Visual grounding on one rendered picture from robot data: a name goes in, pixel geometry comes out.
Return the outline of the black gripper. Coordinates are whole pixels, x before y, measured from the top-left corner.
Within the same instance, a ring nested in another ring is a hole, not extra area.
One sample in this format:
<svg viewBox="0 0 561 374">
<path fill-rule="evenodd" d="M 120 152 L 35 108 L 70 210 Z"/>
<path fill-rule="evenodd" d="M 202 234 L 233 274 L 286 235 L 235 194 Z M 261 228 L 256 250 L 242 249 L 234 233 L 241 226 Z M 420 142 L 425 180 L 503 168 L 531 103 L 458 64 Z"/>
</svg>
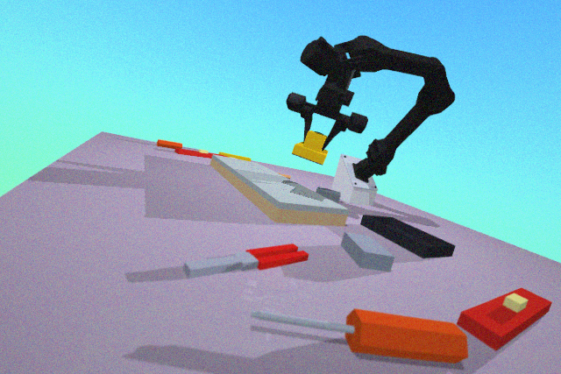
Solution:
<svg viewBox="0 0 561 374">
<path fill-rule="evenodd" d="M 346 91 L 346 89 L 348 90 L 347 86 L 343 84 L 341 81 L 336 81 L 336 80 L 326 80 L 326 81 L 330 82 L 331 88 L 338 90 L 339 87 L 343 87 L 345 88 L 344 92 Z M 314 104 L 311 102 L 307 102 L 307 97 L 305 95 L 301 95 L 295 92 L 291 92 L 288 95 L 286 103 L 288 109 L 297 113 L 301 113 L 301 117 L 304 118 L 303 143 L 305 141 L 308 131 L 310 130 L 314 113 L 336 120 L 330 131 L 329 136 L 326 138 L 323 144 L 322 151 L 327 147 L 330 141 L 340 131 L 346 131 L 348 128 L 350 131 L 361 134 L 363 130 L 366 128 L 368 122 L 367 116 L 362 116 L 354 112 L 351 112 L 351 115 L 348 116 L 340 112 L 341 108 L 338 109 L 332 106 L 332 104 L 330 103 L 317 101 L 317 104 Z"/>
</svg>

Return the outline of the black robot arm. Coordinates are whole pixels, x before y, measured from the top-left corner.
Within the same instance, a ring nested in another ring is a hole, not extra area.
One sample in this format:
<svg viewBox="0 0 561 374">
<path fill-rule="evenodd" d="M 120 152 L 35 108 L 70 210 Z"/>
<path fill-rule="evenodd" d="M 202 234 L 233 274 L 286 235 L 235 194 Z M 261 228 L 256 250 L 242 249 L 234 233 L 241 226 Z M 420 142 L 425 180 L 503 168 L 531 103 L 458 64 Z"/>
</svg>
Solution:
<svg viewBox="0 0 561 374">
<path fill-rule="evenodd" d="M 347 54 L 349 53 L 350 59 Z M 301 63 L 319 75 L 327 75 L 325 80 L 341 81 L 349 88 L 353 78 L 361 73 L 375 73 L 392 70 L 402 74 L 423 77 L 424 85 L 415 101 L 415 106 L 386 135 L 375 138 L 368 145 L 367 158 L 353 163 L 356 179 L 368 183 L 373 175 L 387 174 L 388 164 L 395 151 L 430 115 L 437 115 L 455 102 L 456 95 L 448 82 L 445 66 L 433 56 L 424 56 L 395 50 L 367 36 L 332 46 L 322 36 L 313 39 L 302 52 Z M 360 73 L 361 72 L 361 73 Z M 328 82 L 328 81 L 326 81 Z M 320 88 L 316 101 L 327 102 L 340 109 L 349 107 L 354 92 L 339 87 L 330 87 L 330 82 Z"/>
</svg>

